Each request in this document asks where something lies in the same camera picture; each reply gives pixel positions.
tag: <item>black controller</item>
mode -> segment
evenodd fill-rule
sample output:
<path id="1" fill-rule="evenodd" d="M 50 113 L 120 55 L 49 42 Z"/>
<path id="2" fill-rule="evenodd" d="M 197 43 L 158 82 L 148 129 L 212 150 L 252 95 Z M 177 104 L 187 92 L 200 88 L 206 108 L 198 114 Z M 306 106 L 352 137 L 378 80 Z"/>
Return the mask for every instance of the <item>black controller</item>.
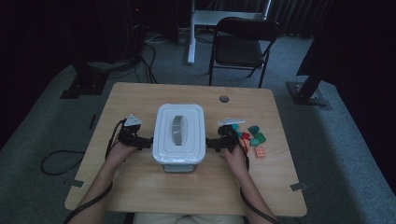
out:
<path id="1" fill-rule="evenodd" d="M 137 147 L 137 149 L 151 148 L 153 138 L 139 137 L 137 135 L 137 131 L 139 131 L 141 125 L 136 124 L 136 125 L 125 126 L 126 120 L 127 119 L 120 121 L 120 124 L 122 124 L 122 127 L 119 132 L 118 140 L 128 147 Z M 108 147 L 107 147 L 107 151 L 106 151 L 106 158 L 108 156 L 108 153 L 111 150 L 112 143 L 113 143 L 113 138 L 111 138 L 108 143 Z"/>
<path id="2" fill-rule="evenodd" d="M 220 152 L 222 148 L 228 148 L 230 152 L 233 152 L 236 144 L 239 144 L 238 133 L 233 129 L 233 126 L 223 125 L 219 127 L 218 134 L 220 138 L 206 138 L 207 147 L 215 148 L 217 152 Z"/>

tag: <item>round hole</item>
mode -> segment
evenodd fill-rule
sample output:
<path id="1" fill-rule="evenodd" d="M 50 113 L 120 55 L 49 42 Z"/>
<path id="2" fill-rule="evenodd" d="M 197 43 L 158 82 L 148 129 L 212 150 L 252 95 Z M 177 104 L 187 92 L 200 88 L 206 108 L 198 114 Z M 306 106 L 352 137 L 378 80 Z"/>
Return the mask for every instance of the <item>round hole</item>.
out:
<path id="1" fill-rule="evenodd" d="M 221 95 L 221 96 L 219 97 L 219 100 L 220 100 L 222 103 L 228 103 L 228 102 L 230 101 L 230 97 L 228 97 L 228 96 L 226 96 L 226 95 Z"/>

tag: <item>clear plastic container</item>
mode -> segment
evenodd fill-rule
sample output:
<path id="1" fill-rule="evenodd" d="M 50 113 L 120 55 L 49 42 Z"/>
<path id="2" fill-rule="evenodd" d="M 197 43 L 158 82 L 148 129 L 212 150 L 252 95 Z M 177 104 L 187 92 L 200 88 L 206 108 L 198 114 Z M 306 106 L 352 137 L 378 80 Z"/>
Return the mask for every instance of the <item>clear plastic container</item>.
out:
<path id="1" fill-rule="evenodd" d="M 205 152 L 204 110 L 199 105 L 162 105 L 152 155 L 165 172 L 192 172 L 204 160 Z"/>

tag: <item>person's left hand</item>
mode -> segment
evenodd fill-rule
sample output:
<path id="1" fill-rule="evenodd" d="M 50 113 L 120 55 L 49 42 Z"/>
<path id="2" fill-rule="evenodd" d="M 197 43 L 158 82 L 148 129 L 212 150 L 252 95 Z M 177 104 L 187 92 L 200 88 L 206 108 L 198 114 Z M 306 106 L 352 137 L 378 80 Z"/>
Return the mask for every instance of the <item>person's left hand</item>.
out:
<path id="1" fill-rule="evenodd" d="M 136 147 L 128 147 L 121 142 L 115 143 L 108 153 L 105 166 L 114 171 L 117 170 L 134 151 Z"/>

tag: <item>hand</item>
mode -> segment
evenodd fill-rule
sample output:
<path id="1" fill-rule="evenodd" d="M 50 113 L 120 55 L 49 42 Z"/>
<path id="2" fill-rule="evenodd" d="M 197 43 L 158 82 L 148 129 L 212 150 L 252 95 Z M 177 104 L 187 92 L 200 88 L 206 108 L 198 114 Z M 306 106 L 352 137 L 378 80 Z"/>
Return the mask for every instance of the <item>hand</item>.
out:
<path id="1" fill-rule="evenodd" d="M 104 166 L 116 171 L 134 151 L 136 151 L 135 147 L 116 142 L 108 153 Z"/>
<path id="2" fill-rule="evenodd" d="M 245 153 L 240 146 L 236 146 L 231 153 L 227 148 L 221 150 L 228 166 L 237 178 L 248 175 L 248 168 L 245 162 Z"/>

